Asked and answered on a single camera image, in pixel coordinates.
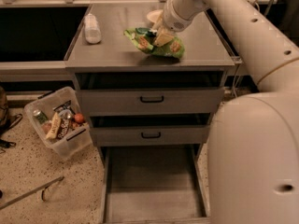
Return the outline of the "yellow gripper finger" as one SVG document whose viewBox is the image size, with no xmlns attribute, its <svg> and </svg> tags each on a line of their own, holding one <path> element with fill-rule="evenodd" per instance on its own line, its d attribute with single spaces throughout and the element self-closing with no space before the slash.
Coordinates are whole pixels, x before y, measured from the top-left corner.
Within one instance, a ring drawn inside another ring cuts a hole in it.
<svg viewBox="0 0 299 224">
<path fill-rule="evenodd" d="M 163 13 L 160 13 L 156 22 L 152 26 L 152 30 L 158 30 L 163 25 Z"/>
<path fill-rule="evenodd" d="M 169 43 L 175 34 L 167 29 L 161 28 L 154 39 L 153 45 L 156 47 L 161 47 L 167 43 Z"/>
</svg>

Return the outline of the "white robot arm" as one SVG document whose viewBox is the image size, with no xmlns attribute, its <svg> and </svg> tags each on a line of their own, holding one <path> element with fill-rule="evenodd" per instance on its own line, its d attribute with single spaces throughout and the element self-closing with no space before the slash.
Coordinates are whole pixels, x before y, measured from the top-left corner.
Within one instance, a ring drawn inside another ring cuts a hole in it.
<svg viewBox="0 0 299 224">
<path fill-rule="evenodd" d="M 210 224 L 299 224 L 299 48 L 246 0 L 168 0 L 158 24 L 179 32 L 206 8 L 258 88 L 212 120 Z"/>
</svg>

